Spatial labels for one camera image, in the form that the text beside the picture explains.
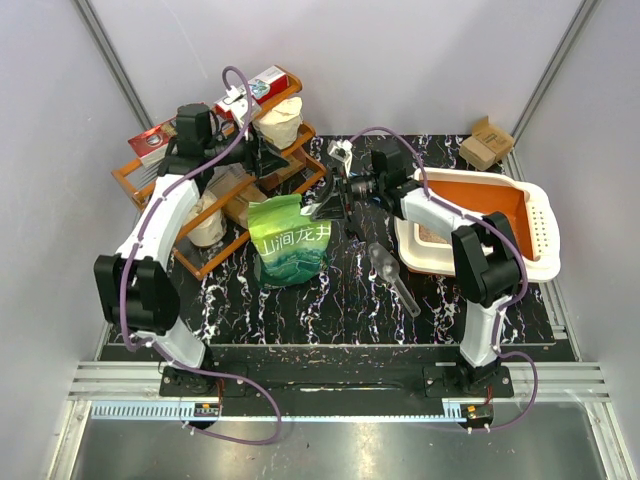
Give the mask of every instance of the wooden rack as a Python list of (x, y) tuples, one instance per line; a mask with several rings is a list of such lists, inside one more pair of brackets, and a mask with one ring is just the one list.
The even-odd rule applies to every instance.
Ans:
[[(300, 82), (300, 79), (298, 79), (298, 77), (292, 75), (281, 67), (279, 68), (285, 71), (285, 73), (287, 74), (289, 86), (279, 94), (264, 102), (261, 105), (262, 110), (256, 116), (256, 119), (265, 115), (267, 112), (269, 112), (269, 110), (278, 105), (281, 101), (302, 90), (302, 82)], [(327, 172), (324, 165), (311, 158), (303, 149), (303, 145), (311, 140), (315, 136), (315, 134), (315, 129), (307, 122), (303, 122), (298, 129), (297, 140), (291, 146), (281, 152), (284, 158), (293, 158), (301, 162), (304, 168), (310, 170), (312, 173), (311, 176), (307, 178), (304, 183), (294, 191), (294, 193), (303, 193), (307, 191), (322, 177), (324, 177)], [(142, 188), (136, 188), (129, 181), (127, 177), (129, 177), (132, 173), (134, 173), (141, 167), (142, 162), (139, 158), (136, 158), (124, 167), (111, 172), (113, 177), (120, 184), (120, 187), (123, 189), (125, 194), (129, 197), (129, 199), (133, 202), (138, 210), (145, 209), (145, 207), (149, 203), (149, 199), (153, 194), (153, 189), (155, 188), (155, 180), (150, 181), (148, 184), (142, 186)], [(275, 172), (268, 177), (261, 178), (259, 180), (252, 175), (247, 176), (247, 178), (236, 185), (233, 189), (231, 189), (222, 197), (218, 198), (218, 200), (213, 205), (205, 209), (200, 215), (184, 225), (178, 233), (176, 244), (178, 244), (180, 240), (186, 237), (189, 232), (200, 225), (209, 216), (213, 215), (215, 212), (224, 207), (233, 197), (238, 195), (249, 185), (257, 182), (257, 184), (260, 185), (263, 189), (272, 191), (286, 179), (287, 177), (279, 175), (278, 172)], [(180, 263), (182, 263), (187, 268), (187, 270), (189, 270), (198, 280), (202, 280), (209, 272), (211, 272), (214, 268), (216, 268), (224, 260), (226, 260), (229, 255), (231, 255), (235, 250), (237, 250), (245, 242), (247, 242), (249, 238), (249, 232), (245, 231), (223, 250), (221, 250), (215, 257), (204, 263), (202, 266), (195, 265), (175, 246), (173, 248), (173, 254), (180, 261)]]

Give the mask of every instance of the small brown cardboard box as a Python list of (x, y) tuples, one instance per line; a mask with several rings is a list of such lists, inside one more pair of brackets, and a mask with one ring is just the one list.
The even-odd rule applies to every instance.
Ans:
[(471, 127), (471, 136), (460, 145), (460, 156), (480, 171), (502, 160), (513, 148), (511, 135), (484, 117)]

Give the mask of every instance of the cable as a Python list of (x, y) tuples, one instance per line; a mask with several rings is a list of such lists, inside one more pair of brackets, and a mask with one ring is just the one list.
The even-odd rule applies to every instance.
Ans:
[(127, 324), (127, 308), (126, 308), (127, 307), (127, 282), (128, 282), (129, 274), (131, 272), (131, 266), (133, 265), (133, 260), (134, 260), (134, 258), (136, 256), (136, 253), (138, 252), (138, 249), (142, 245), (142, 241), (144, 239), (144, 233), (145, 233), (147, 227), (149, 226), (151, 218), (153, 217), (153, 215), (157, 211), (157, 209), (160, 206), (160, 204), (163, 201), (166, 200), (166, 197), (167, 197), (167, 195), (169, 193), (171, 193), (175, 188), (177, 188), (182, 183), (186, 182), (187, 180), (192, 179), (196, 175), (199, 175), (204, 170), (212, 167), (213, 165), (215, 165), (216, 163), (221, 161), (223, 158), (225, 158), (231, 152), (231, 150), (233, 150), (236, 147), (236, 145), (238, 145), (238, 143), (244, 137), (245, 132), (249, 128), (249, 124), (251, 122), (251, 109), (252, 109), (252, 100), (253, 100), (251, 98), (251, 93), (250, 93), (251, 89), (249, 88), (249, 82), (247, 81), (247, 78), (244, 76), (244, 74), (240, 70), (238, 70), (236, 67), (228, 66), (222, 71), (222, 81), (224, 82), (224, 84), (225, 84), (227, 89), (230, 88), (229, 82), (227, 80), (227, 74), (230, 71), (234, 72), (238, 77), (240, 77), (240, 80), (242, 81), (242, 83), (244, 85), (245, 92), (247, 92), (246, 97), (247, 97), (247, 103), (248, 103), (247, 107), (248, 108), (247, 108), (247, 113), (246, 113), (246, 116), (244, 118), (244, 123), (242, 125), (242, 128), (238, 132), (238, 135), (236, 136), (236, 138), (227, 146), (227, 148), (224, 149), (224, 151), (222, 151), (220, 153), (220, 155), (218, 155), (217, 157), (213, 158), (212, 160), (209, 160), (204, 165), (201, 165), (200, 167), (196, 168), (195, 170), (193, 170), (189, 174), (185, 175), (184, 177), (180, 178), (179, 180), (177, 180), (176, 182), (171, 184), (169, 187), (167, 187), (167, 189), (164, 192), (162, 192), (162, 196), (159, 197), (154, 202), (153, 205), (148, 207), (149, 208), (149, 212), (148, 212), (147, 216), (145, 217), (144, 221), (142, 222), (142, 224), (140, 225), (140, 230), (138, 231), (138, 238), (137, 238), (138, 242), (135, 243), (133, 245), (133, 247), (131, 248), (131, 253), (127, 257), (127, 259), (125, 261), (125, 264), (124, 264), (124, 268), (122, 269), (122, 278), (120, 280), (120, 299), (119, 299), (120, 329), (122, 331), (122, 337), (124, 339), (124, 344), (127, 347), (127, 350), (129, 350), (130, 352), (135, 352), (143, 344), (147, 344), (147, 345), (151, 344), (151, 345), (153, 345), (155, 350), (160, 355), (162, 355), (162, 357), (169, 363), (169, 365), (172, 365), (172, 366), (175, 365), (175, 366), (177, 366), (178, 368), (180, 368), (182, 370), (186, 370), (186, 371), (195, 373), (197, 375), (205, 375), (205, 376), (216, 377), (216, 378), (227, 378), (227, 379), (230, 379), (230, 380), (236, 380), (236, 381), (245, 382), (248, 385), (251, 385), (253, 388), (255, 388), (260, 394), (264, 395), (264, 397), (267, 399), (267, 401), (273, 407), (273, 410), (274, 410), (275, 415), (276, 415), (276, 431), (271, 437), (266, 438), (264, 440), (245, 440), (245, 439), (242, 439), (242, 438), (229, 437), (227, 435), (222, 435), (222, 434), (219, 434), (219, 433), (207, 432), (205, 430), (201, 430), (201, 429), (193, 427), (193, 426), (191, 427), (191, 432), (192, 433), (193, 432), (198, 432), (198, 433), (201, 433), (202, 435), (206, 435), (208, 437), (217, 438), (219, 440), (227, 440), (229, 442), (234, 442), (234, 443), (240, 443), (242, 445), (268, 445), (268, 444), (274, 443), (274, 442), (276, 442), (276, 441), (278, 441), (280, 439), (280, 434), (282, 432), (282, 416), (280, 414), (280, 409), (278, 408), (278, 404), (273, 399), (273, 397), (269, 394), (269, 392), (267, 392), (267, 390), (264, 389), (264, 387), (260, 386), (259, 384), (257, 384), (253, 380), (251, 380), (249, 378), (246, 378), (246, 377), (243, 377), (241, 375), (234, 375), (234, 374), (231, 374), (231, 373), (223, 373), (223, 372), (213, 372), (213, 371), (209, 371), (209, 370), (201, 370), (199, 368), (189, 367), (189, 366), (179, 362), (178, 360), (172, 358), (171, 355), (169, 355), (169, 353), (165, 352), (162, 349), (162, 347), (160, 347), (156, 342), (153, 342), (149, 338), (142, 339), (139, 342), (134, 343), (134, 342), (131, 341), (130, 333), (129, 333), (129, 327), (128, 327), (128, 324)]
[(501, 317), (506, 313), (507, 308), (509, 308), (511, 305), (514, 305), (515, 303), (518, 303), (520, 300), (522, 300), (522, 298), (525, 296), (527, 292), (527, 287), (529, 286), (529, 278), (527, 277), (527, 269), (524, 264), (522, 254), (520, 253), (518, 248), (502, 232), (498, 231), (493, 225), (490, 225), (489, 223), (485, 222), (481, 218), (475, 217), (474, 215), (464, 213), (460, 208), (447, 202), (444, 199), (441, 199), (437, 195), (431, 195), (431, 191), (429, 190), (429, 184), (427, 182), (427, 172), (424, 168), (424, 162), (422, 161), (422, 157), (411, 146), (409, 142), (407, 142), (404, 138), (402, 138), (399, 134), (397, 134), (393, 130), (386, 127), (365, 128), (364, 130), (353, 135), (349, 139), (349, 142), (353, 144), (353, 142), (355, 142), (359, 137), (361, 137), (365, 133), (374, 132), (374, 131), (381, 131), (394, 136), (409, 150), (409, 152), (411, 152), (411, 155), (413, 156), (413, 158), (417, 160), (418, 166), (420, 167), (420, 172), (422, 173), (422, 180), (423, 180), (422, 186), (424, 189), (424, 194), (427, 197), (427, 199), (437, 203), (441, 207), (446, 208), (450, 212), (457, 214), (461, 218), (477, 223), (483, 228), (486, 228), (491, 233), (493, 233), (496, 237), (498, 237), (500, 241), (503, 244), (505, 244), (507, 248), (511, 250), (511, 253), (513, 253), (513, 255), (515, 256), (516, 263), (518, 264), (518, 269), (520, 270), (520, 276), (522, 277), (522, 286), (520, 288), (520, 292), (518, 292), (518, 294), (515, 297), (513, 297), (511, 300), (509, 300), (508, 302), (505, 302), (504, 304), (498, 307), (496, 312), (496, 318), (493, 323), (493, 330), (491, 333), (491, 348), (493, 349), (495, 354), (502, 360), (506, 360), (507, 358), (511, 358), (511, 357), (520, 357), (526, 360), (529, 363), (529, 365), (531, 365), (531, 370), (533, 372), (533, 390), (531, 392), (531, 398), (529, 399), (529, 403), (527, 404), (525, 409), (520, 413), (520, 415), (518, 415), (516, 418), (514, 418), (510, 422), (507, 422), (503, 425), (498, 425), (497, 427), (492, 427), (491, 430), (500, 431), (500, 430), (509, 428), (519, 423), (529, 413), (529, 411), (533, 407), (533, 404), (536, 401), (536, 397), (538, 396), (538, 369), (536, 368), (536, 364), (533, 361), (533, 359), (524, 352), (509, 352), (505, 354), (500, 351), (500, 338), (499, 338), (500, 331), (499, 330), (500, 330)]

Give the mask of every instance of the floor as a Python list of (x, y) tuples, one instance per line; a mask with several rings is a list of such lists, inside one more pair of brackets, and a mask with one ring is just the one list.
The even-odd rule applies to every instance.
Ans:
[[(307, 146), (310, 154), (325, 163), (329, 141), (315, 137)], [(464, 137), (456, 135), (405, 137), (432, 167), (471, 169), (458, 157)], [(368, 152), (394, 140), (370, 136), (354, 146), (352, 171), (369, 164)], [(410, 156), (406, 157), (407, 166)], [(501, 167), (492, 167), (500, 172)], [(281, 187), (281, 193), (296, 188), (301, 176)], [(323, 182), (304, 195), (312, 201)], [(359, 205), (356, 217), (368, 242), (377, 241), (397, 253), (393, 221), (377, 207)], [(231, 237), (240, 227), (230, 230)], [(195, 252), (209, 259), (220, 245)], [(253, 276), (255, 249), (249, 242), (236, 251), (204, 281), (196, 280), (177, 261), (170, 262), (170, 275), (182, 301), (181, 317), (194, 333), (211, 345), (443, 345), (457, 344), (464, 330), (465, 300), (453, 278), (410, 273), (402, 265), (401, 276), (421, 306), (412, 318), (397, 296), (376, 277), (366, 255), (366, 244), (348, 240), (340, 224), (334, 223), (328, 247), (326, 272), (299, 286), (261, 290)], [(513, 344), (554, 343), (552, 329), (537, 285), (530, 285), (523, 301), (507, 315), (503, 342)], [(117, 330), (108, 340), (121, 344)]]
[[(500, 405), (497, 422), (518, 412)], [(268, 436), (265, 423), (221, 422), (212, 429)], [(467, 435), (453, 425), (410, 423), (285, 425), (285, 438), (247, 447), (200, 435), (178, 423), (90, 420), (74, 479), (604, 479), (577, 404), (540, 404), (512, 429)]]

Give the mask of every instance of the red and white box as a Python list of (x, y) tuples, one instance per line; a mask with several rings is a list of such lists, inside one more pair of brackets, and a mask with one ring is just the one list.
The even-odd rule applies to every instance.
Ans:
[[(289, 78), (287, 74), (280, 70), (275, 65), (269, 67), (260, 75), (256, 75), (249, 80), (249, 87), (251, 88), (251, 96), (254, 98), (258, 105), (263, 104), (274, 95), (282, 92), (289, 86)], [(239, 86), (238, 91), (245, 93), (244, 86)], [(231, 114), (231, 99), (227, 96), (218, 100), (214, 106), (214, 111), (221, 117), (229, 120), (233, 120)]]
[(164, 158), (167, 151), (167, 143), (175, 134), (176, 119), (174, 117), (133, 137), (129, 140), (129, 145), (133, 148), (142, 165), (149, 167)]

